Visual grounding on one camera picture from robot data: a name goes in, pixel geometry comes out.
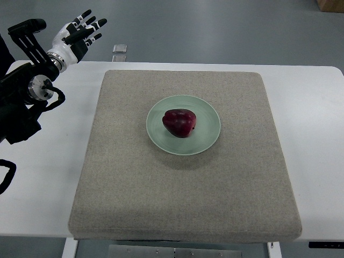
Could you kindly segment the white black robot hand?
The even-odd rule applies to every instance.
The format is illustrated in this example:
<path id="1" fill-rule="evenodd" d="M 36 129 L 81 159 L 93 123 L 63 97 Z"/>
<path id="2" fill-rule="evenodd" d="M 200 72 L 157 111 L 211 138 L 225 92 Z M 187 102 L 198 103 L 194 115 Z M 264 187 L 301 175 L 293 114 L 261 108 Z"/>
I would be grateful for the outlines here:
<path id="1" fill-rule="evenodd" d="M 105 18 L 96 19 L 91 15 L 91 10 L 83 12 L 57 33 L 52 48 L 47 52 L 48 56 L 56 59 L 62 69 L 79 63 L 90 46 L 102 37 L 98 30 L 107 22 Z"/>

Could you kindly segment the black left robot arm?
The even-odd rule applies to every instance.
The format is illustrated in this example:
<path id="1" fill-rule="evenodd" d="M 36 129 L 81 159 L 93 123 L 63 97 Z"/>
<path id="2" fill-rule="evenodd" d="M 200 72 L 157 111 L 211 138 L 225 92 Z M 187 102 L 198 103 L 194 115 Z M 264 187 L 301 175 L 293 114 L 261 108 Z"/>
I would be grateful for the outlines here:
<path id="1" fill-rule="evenodd" d="M 45 28 L 43 19 L 29 19 L 8 29 L 12 41 L 30 59 L 1 78 L 1 140 L 10 144 L 25 141 L 41 130 L 41 114 L 66 99 L 52 84 L 62 70 L 61 62 L 48 56 L 34 36 Z"/>

